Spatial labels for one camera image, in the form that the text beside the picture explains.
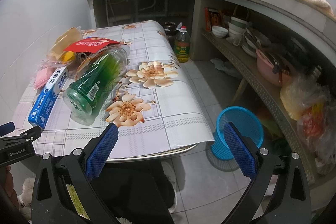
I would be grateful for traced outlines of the blue white toothpaste box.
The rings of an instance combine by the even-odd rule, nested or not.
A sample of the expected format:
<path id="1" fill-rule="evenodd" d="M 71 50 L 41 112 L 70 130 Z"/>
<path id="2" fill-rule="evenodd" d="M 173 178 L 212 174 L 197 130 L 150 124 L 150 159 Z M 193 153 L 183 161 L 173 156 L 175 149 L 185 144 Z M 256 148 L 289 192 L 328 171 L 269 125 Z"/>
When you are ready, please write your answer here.
<path id="1" fill-rule="evenodd" d="M 68 77 L 69 71 L 66 66 L 54 71 L 30 111 L 28 116 L 30 125 L 45 129 L 51 110 Z"/>

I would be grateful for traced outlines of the green plastic drink bottle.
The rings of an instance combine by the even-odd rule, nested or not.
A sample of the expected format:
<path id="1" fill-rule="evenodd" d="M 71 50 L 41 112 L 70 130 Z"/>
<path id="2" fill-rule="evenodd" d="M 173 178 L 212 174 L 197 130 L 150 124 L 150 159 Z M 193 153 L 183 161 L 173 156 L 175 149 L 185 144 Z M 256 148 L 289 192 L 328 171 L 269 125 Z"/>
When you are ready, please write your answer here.
<path id="1" fill-rule="evenodd" d="M 129 53 L 130 47 L 125 44 L 112 45 L 82 62 L 74 82 L 63 92 L 64 103 L 74 121 L 84 125 L 93 123 L 102 94 L 110 90 L 125 71 Z"/>

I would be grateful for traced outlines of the yellow small box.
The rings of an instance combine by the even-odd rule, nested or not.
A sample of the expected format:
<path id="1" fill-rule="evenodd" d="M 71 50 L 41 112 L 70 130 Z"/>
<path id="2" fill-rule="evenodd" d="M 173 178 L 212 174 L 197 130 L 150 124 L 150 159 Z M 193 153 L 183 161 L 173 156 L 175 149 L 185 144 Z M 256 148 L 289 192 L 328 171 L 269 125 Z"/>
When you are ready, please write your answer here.
<path id="1" fill-rule="evenodd" d="M 60 56 L 60 61 L 62 63 L 68 63 L 68 62 L 72 62 L 74 61 L 76 57 L 76 54 L 72 51 L 66 51 L 66 52 L 63 52 L 63 54 Z"/>

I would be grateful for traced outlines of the brown paper bag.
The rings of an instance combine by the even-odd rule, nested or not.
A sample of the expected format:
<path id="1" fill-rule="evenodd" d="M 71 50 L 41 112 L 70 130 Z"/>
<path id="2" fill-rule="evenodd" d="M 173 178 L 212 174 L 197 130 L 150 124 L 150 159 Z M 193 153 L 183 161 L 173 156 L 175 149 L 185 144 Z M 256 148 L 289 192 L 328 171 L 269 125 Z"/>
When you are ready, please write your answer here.
<path id="1" fill-rule="evenodd" d="M 83 38 L 80 27 L 72 27 L 56 39 L 56 42 L 49 50 L 47 57 L 51 60 L 58 60 L 64 50 L 71 44 Z"/>

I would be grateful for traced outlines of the red snack wrapper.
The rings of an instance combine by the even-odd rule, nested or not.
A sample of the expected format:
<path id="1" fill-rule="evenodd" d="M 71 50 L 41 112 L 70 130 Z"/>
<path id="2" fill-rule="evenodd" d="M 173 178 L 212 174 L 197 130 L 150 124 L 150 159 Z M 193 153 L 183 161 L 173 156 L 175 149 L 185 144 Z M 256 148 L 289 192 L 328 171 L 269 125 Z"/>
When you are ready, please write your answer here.
<path id="1" fill-rule="evenodd" d="M 120 44 L 121 44 L 120 42 L 111 39 L 90 37 L 72 43 L 68 47 L 64 48 L 63 51 L 75 52 L 75 53 L 82 53 L 82 52 L 97 53 L 99 50 L 107 46 L 120 45 Z"/>

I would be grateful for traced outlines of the blue plastic trash basket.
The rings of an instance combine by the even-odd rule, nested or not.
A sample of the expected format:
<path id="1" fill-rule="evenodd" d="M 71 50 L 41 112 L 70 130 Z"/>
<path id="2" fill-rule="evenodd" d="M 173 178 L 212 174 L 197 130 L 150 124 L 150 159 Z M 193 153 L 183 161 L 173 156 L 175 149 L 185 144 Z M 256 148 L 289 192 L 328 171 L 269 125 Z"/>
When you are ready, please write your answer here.
<path id="1" fill-rule="evenodd" d="M 207 151 L 207 158 L 218 170 L 237 170 L 239 165 L 233 153 L 246 151 L 242 145 L 247 141 L 253 142 L 257 148 L 261 147 L 264 141 L 261 122 L 254 113 L 243 107 L 227 107 L 217 117 L 214 143 Z"/>

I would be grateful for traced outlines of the concrete kitchen counter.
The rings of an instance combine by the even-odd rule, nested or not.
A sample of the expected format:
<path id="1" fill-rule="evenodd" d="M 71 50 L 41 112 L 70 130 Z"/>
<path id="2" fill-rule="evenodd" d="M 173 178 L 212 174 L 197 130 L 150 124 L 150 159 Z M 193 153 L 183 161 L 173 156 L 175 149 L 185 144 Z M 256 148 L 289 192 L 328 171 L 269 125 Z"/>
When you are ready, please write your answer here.
<path id="1" fill-rule="evenodd" d="M 93 7 L 94 0 L 88 0 Z M 217 0 L 245 7 L 272 19 L 301 36 L 322 54 L 332 70 L 335 69 L 335 19 L 305 0 Z M 195 0 L 195 9 L 207 0 Z M 250 85 L 266 105 L 280 130 L 286 137 L 291 149 L 300 155 L 307 180 L 312 188 L 335 181 L 335 170 L 326 175 L 317 172 L 314 156 L 299 140 L 294 120 L 286 112 L 280 100 L 280 88 L 269 83 L 257 70 L 256 64 L 243 50 L 230 45 L 224 39 L 215 38 L 201 27 L 203 11 L 194 11 L 193 36 L 201 35 L 202 40 L 212 44 L 242 74 L 236 94 L 241 94 Z"/>

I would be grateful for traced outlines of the pink sponge pack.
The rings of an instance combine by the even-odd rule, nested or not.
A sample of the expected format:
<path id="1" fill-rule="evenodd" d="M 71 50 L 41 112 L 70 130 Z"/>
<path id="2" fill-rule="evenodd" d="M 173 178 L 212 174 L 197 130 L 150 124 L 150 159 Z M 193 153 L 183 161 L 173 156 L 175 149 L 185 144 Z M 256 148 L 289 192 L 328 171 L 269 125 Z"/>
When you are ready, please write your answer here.
<path id="1" fill-rule="evenodd" d="M 53 75 L 55 68 L 44 68 L 38 71 L 35 82 L 34 82 L 34 89 L 40 89 L 45 86 L 49 78 Z"/>

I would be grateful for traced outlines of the plastic bags on shelf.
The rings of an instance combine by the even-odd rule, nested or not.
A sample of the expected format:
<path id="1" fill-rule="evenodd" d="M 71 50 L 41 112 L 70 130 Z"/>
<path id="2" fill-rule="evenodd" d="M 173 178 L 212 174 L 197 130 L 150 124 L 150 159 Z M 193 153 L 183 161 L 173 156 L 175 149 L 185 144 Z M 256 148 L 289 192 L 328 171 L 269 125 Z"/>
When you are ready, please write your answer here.
<path id="1" fill-rule="evenodd" d="M 313 75 L 298 74 L 282 83 L 280 99 L 296 121 L 300 141 L 315 153 L 317 172 L 330 173 L 335 168 L 335 100 L 329 87 Z"/>

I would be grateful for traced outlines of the person's shoe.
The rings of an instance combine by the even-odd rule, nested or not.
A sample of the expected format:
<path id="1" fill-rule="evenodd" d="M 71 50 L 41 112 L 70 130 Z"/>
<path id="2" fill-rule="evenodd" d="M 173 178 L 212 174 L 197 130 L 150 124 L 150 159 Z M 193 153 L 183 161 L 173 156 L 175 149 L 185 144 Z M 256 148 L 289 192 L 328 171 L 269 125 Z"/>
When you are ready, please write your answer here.
<path id="1" fill-rule="evenodd" d="M 176 211 L 178 204 L 177 200 L 177 179 L 173 167 L 167 161 L 161 162 L 163 172 L 169 182 L 169 193 L 173 195 L 173 200 L 169 202 L 168 211 L 170 214 L 173 214 Z"/>

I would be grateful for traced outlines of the pink plastic basin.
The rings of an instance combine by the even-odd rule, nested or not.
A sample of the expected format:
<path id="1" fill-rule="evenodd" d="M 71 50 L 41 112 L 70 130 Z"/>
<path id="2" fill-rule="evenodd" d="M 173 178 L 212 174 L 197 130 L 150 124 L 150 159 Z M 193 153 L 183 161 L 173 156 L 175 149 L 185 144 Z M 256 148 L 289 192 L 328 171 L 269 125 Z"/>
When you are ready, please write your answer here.
<path id="1" fill-rule="evenodd" d="M 282 60 L 284 64 L 284 70 L 281 73 L 282 80 L 280 80 L 279 73 L 274 73 L 274 65 L 270 63 L 263 55 L 260 50 L 256 50 L 257 55 L 257 69 L 269 83 L 282 87 L 283 85 L 287 85 L 291 82 L 291 78 L 297 74 L 296 69 L 289 61 L 287 61 L 284 57 L 280 56 L 279 58 Z"/>

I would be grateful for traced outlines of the floral tablecloth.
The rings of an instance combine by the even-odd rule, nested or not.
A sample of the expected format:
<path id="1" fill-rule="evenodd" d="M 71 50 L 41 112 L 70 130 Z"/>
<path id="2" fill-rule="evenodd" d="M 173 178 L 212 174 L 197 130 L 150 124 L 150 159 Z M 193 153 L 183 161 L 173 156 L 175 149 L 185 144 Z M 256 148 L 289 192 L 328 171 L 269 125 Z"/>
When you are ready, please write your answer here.
<path id="1" fill-rule="evenodd" d="M 87 118 L 76 116 L 58 97 L 45 130 L 33 143 L 37 155 L 63 156 L 84 147 L 106 128 L 107 118 L 118 125 L 119 133 L 110 161 L 174 155 L 213 141 L 190 82 L 159 23 L 147 20 L 85 30 L 83 36 L 126 43 L 128 64 Z"/>

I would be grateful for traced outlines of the stacked bowls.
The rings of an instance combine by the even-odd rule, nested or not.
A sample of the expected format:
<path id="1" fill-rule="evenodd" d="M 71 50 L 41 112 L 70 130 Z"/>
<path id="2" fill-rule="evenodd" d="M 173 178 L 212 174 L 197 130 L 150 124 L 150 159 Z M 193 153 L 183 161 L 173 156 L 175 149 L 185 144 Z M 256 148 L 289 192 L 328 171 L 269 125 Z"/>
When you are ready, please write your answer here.
<path id="1" fill-rule="evenodd" d="M 228 33 L 229 36 L 242 35 L 245 32 L 245 29 L 248 26 L 248 22 L 245 20 L 236 18 L 232 16 L 228 22 Z"/>

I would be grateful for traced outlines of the white bowl on shelf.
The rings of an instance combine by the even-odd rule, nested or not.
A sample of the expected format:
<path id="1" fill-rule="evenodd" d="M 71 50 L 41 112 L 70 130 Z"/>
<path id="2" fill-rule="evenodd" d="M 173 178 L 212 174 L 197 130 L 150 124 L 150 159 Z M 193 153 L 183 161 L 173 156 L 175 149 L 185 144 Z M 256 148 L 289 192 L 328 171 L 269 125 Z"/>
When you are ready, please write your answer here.
<path id="1" fill-rule="evenodd" d="M 228 35 L 228 30 L 221 26 L 212 26 L 212 33 L 217 38 L 225 38 Z"/>

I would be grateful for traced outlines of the dark clay jar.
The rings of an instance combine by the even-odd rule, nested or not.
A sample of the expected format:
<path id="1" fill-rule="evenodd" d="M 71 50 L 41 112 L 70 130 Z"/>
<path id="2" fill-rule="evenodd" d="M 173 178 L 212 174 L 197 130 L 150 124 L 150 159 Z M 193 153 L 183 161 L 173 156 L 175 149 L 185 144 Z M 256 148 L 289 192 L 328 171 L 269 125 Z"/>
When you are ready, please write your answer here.
<path id="1" fill-rule="evenodd" d="M 176 24 L 174 22 L 165 22 L 163 28 L 167 36 L 176 35 L 177 30 L 176 30 Z"/>

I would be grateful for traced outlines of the cooking oil bottle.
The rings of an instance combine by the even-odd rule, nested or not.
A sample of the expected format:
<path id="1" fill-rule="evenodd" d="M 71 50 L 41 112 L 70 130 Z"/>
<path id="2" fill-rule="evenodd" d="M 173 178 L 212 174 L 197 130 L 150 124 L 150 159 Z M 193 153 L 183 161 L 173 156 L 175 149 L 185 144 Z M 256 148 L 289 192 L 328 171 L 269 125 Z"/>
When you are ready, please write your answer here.
<path id="1" fill-rule="evenodd" d="M 176 30 L 178 33 L 174 39 L 174 53 L 180 63 L 186 63 L 189 60 L 191 38 L 183 23 L 180 23 Z"/>

